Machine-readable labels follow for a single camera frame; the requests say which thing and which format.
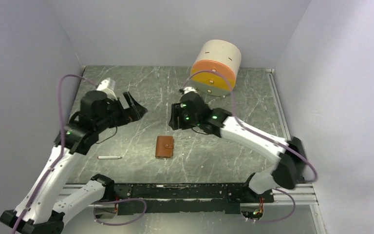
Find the brown leather card holder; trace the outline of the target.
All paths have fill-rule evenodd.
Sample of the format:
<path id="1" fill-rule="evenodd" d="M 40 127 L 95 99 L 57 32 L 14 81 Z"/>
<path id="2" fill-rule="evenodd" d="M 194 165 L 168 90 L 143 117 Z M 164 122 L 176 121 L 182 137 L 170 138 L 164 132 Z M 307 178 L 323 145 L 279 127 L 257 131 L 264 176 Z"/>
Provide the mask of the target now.
<path id="1" fill-rule="evenodd" d="M 168 159 L 173 155 L 173 137 L 158 136 L 156 139 L 155 157 Z"/>

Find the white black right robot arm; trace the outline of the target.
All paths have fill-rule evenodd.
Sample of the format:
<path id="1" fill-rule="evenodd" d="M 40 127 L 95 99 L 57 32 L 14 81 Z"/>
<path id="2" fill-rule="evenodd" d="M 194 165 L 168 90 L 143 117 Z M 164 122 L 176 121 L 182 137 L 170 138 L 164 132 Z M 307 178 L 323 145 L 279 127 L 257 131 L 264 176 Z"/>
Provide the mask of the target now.
<path id="1" fill-rule="evenodd" d="M 243 122 L 223 108 L 212 109 L 194 89 L 186 88 L 180 101 L 172 104 L 168 125 L 173 130 L 199 127 L 206 134 L 237 142 L 270 161 L 272 166 L 250 176 L 243 189 L 250 202 L 273 188 L 295 189 L 307 165 L 299 138 L 286 140 Z"/>

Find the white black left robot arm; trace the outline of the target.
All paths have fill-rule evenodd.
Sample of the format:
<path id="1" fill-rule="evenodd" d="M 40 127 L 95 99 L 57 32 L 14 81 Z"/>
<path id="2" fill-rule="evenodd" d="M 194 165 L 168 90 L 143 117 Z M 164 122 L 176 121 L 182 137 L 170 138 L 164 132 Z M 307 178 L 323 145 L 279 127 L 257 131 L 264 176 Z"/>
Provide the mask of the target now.
<path id="1" fill-rule="evenodd" d="M 138 121 L 147 113 L 129 92 L 123 93 L 129 105 L 124 108 L 114 85 L 111 79 L 101 81 L 81 98 L 79 110 L 69 121 L 60 124 L 50 157 L 35 184 L 15 209 L 0 216 L 0 222 L 10 227 L 12 233 L 59 234 L 89 205 L 118 204 L 115 182 L 101 174 L 92 176 L 66 198 L 58 197 L 78 161 L 100 143 L 103 131 Z"/>

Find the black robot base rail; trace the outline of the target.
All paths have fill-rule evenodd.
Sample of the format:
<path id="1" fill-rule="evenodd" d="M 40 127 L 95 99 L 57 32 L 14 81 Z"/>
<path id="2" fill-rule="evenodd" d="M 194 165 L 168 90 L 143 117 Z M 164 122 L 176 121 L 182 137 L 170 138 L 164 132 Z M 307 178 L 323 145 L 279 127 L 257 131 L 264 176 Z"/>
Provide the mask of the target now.
<path id="1" fill-rule="evenodd" d="M 241 205 L 274 202 L 271 190 L 253 192 L 246 183 L 116 183 L 100 202 L 122 200 L 118 215 L 224 212 L 240 214 Z"/>

